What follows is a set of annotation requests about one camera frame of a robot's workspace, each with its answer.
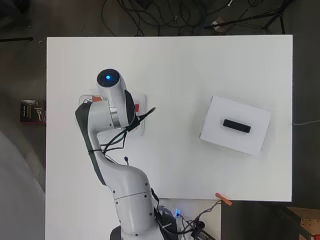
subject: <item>floor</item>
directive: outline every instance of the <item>floor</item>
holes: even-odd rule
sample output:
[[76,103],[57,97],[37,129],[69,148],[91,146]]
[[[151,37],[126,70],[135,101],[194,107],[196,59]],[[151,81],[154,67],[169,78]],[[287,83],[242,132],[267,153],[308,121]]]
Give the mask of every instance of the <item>floor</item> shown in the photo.
[[[170,19],[166,1],[156,0],[163,11],[163,18]],[[178,12],[177,0],[170,0],[173,12]],[[191,6],[191,20],[196,21],[197,9],[192,1],[184,1]],[[209,11],[225,4],[225,0],[206,0]],[[279,0],[264,0],[258,7],[251,8],[246,16],[273,10]],[[45,169],[45,127],[25,126],[19,123],[19,103],[21,99],[45,99],[46,97],[46,37],[48,36],[111,36],[100,17],[103,0],[33,0],[29,12],[31,27],[15,27],[0,31],[1,38],[33,36],[32,42],[0,43],[0,107],[2,117],[0,130],[16,144],[27,159],[33,173],[44,188]],[[286,10],[284,21],[286,33],[294,35],[293,58],[293,119],[296,123],[320,119],[320,32],[317,31],[320,15],[319,1],[295,0]],[[217,17],[225,20],[238,19],[248,8],[247,0],[234,0],[231,7],[207,19],[210,24]],[[137,28],[117,1],[108,0],[104,9],[108,26],[118,36],[135,36]],[[262,25],[266,20],[253,23]],[[141,25],[145,36],[156,36],[158,31]],[[279,21],[271,27],[273,34],[281,34]],[[190,31],[181,33],[189,35]],[[217,34],[212,30],[198,28],[195,35]],[[234,26],[228,35],[267,34],[249,28],[245,24]],[[177,29],[162,29],[163,36],[178,35]],[[293,129],[293,203],[298,207],[320,208],[320,124],[294,126]],[[232,209],[222,208],[222,239],[257,239],[259,233],[278,233],[284,227],[266,228],[272,222],[266,210],[251,202],[236,202]]]

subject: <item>black handle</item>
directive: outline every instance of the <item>black handle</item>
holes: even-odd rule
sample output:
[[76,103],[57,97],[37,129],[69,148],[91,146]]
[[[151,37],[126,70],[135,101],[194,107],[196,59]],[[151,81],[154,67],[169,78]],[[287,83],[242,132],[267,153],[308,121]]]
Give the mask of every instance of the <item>black handle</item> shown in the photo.
[[223,121],[223,126],[228,127],[228,128],[232,128],[234,130],[238,130],[240,132],[245,132],[245,133],[249,133],[251,130],[251,127],[248,125],[244,125],[242,123],[237,123],[228,119],[225,119]]

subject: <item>white table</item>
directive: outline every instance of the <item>white table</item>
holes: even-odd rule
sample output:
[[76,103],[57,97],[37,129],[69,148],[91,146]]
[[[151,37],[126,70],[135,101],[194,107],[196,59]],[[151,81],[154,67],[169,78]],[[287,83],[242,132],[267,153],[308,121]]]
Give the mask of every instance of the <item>white table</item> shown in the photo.
[[[117,225],[74,116],[105,68],[157,107],[144,136],[111,155],[127,155],[160,197],[291,200],[291,36],[49,38],[47,64],[47,239],[103,239]],[[213,95],[272,112],[259,156],[200,141]]]

